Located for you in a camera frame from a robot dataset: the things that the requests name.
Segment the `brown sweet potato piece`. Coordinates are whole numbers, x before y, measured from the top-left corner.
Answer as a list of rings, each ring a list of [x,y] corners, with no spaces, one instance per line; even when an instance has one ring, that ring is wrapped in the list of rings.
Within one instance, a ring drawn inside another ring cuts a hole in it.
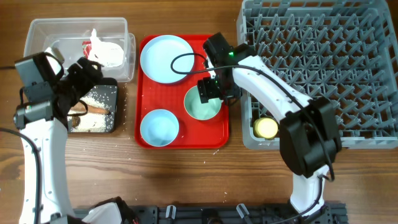
[[[99,108],[91,105],[85,105],[85,102],[79,102],[70,109],[72,114],[109,114],[109,110],[104,108]]]

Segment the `green bowl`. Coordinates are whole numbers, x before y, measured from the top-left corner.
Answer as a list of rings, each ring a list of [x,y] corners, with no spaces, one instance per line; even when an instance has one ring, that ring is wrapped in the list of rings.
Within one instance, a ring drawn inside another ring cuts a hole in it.
[[[192,118],[205,121],[214,118],[220,112],[223,101],[213,98],[207,103],[202,103],[197,86],[193,86],[185,94],[183,103],[185,111]]]

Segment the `yellow plastic cup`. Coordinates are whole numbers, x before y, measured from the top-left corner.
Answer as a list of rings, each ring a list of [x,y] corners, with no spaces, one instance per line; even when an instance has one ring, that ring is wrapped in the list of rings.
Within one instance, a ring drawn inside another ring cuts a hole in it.
[[[278,133],[279,127],[272,118],[259,118],[253,125],[254,135],[259,138],[273,139]]]

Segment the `light blue plate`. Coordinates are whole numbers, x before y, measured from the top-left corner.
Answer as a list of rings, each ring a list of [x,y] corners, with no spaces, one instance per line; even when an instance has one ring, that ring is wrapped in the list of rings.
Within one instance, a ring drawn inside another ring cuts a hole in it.
[[[187,53],[193,53],[193,49],[186,40],[175,35],[160,35],[144,46],[140,57],[141,68],[157,83],[176,83],[186,75],[175,73],[170,65],[174,58]]]

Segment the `small light blue bowl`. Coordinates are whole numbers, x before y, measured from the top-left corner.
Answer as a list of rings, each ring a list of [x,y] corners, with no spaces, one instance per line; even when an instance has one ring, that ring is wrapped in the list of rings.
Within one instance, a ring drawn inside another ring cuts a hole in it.
[[[165,109],[147,113],[140,124],[141,137],[148,145],[154,147],[171,144],[177,138],[179,129],[177,117]]]

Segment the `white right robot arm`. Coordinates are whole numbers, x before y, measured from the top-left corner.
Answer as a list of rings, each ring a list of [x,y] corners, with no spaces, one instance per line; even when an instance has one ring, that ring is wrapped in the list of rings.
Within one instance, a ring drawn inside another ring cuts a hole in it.
[[[271,113],[279,125],[279,152],[293,173],[290,204],[297,218],[314,217],[324,207],[324,184],[334,181],[332,164],[342,148],[332,104],[295,90],[246,44],[207,40],[203,49],[215,77],[198,82],[201,101],[235,98],[242,88]]]

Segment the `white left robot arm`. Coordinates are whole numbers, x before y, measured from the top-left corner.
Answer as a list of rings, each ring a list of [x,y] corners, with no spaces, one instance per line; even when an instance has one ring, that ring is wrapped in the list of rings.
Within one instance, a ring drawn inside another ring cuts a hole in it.
[[[23,82],[14,124],[22,140],[25,190],[20,223],[139,223],[139,217],[115,197],[97,203],[84,218],[72,208],[67,187],[65,148],[69,111],[102,82],[101,65],[80,58],[67,70],[55,71],[50,53],[15,62]]]

